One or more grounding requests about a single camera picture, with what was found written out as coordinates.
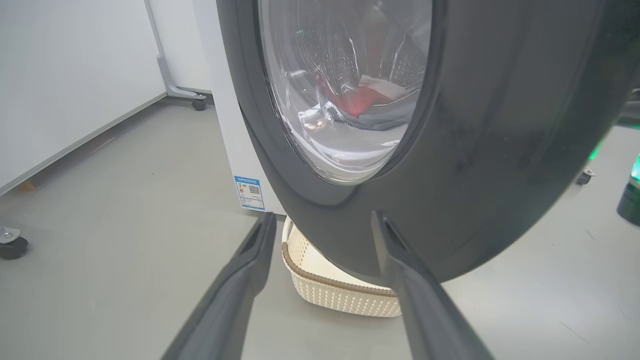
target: washing machine door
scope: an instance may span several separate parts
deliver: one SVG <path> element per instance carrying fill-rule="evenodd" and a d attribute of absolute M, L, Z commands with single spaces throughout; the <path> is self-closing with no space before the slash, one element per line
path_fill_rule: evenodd
<path fill-rule="evenodd" d="M 628 97 L 633 1 L 218 0 L 253 146 L 331 262 L 382 284 L 371 211 L 439 281 L 512 244 Z"/>

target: laundry basket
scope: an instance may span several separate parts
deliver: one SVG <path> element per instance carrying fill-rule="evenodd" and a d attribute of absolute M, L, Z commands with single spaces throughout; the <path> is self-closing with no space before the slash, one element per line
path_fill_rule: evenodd
<path fill-rule="evenodd" d="M 306 301 L 345 313 L 392 318 L 401 314 L 393 290 L 343 272 L 324 258 L 287 217 L 282 259 L 293 285 Z"/>

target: round glass window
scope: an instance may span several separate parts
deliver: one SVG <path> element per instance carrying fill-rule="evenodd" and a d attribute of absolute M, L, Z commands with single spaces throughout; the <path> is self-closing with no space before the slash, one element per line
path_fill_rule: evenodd
<path fill-rule="evenodd" d="M 273 107 L 291 145 L 332 183 L 370 178 L 411 121 L 431 1 L 263 0 L 259 8 Z"/>

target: blue and white sticker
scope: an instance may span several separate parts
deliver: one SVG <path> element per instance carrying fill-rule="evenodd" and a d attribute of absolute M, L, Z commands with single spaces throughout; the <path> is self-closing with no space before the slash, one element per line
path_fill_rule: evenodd
<path fill-rule="evenodd" d="M 260 180 L 240 176 L 234 176 L 234 178 L 238 195 L 240 195 L 240 205 L 247 209 L 264 210 Z"/>

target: brown woven basket trim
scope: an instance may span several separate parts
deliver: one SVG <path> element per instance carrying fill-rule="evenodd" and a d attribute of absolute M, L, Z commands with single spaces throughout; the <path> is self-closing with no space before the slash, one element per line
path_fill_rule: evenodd
<path fill-rule="evenodd" d="M 340 288 L 344 290 L 357 291 L 368 295 L 379 295 L 384 297 L 396 297 L 396 293 L 393 290 L 370 288 L 368 286 L 361 286 L 355 284 L 349 284 L 338 280 L 329 279 L 320 275 L 311 274 L 306 270 L 302 270 L 296 263 L 293 262 L 289 256 L 289 244 L 282 243 L 282 257 L 287 263 L 287 266 L 296 274 L 304 277 L 305 279 L 320 282 L 321 284 L 333 286 L 334 288 Z"/>

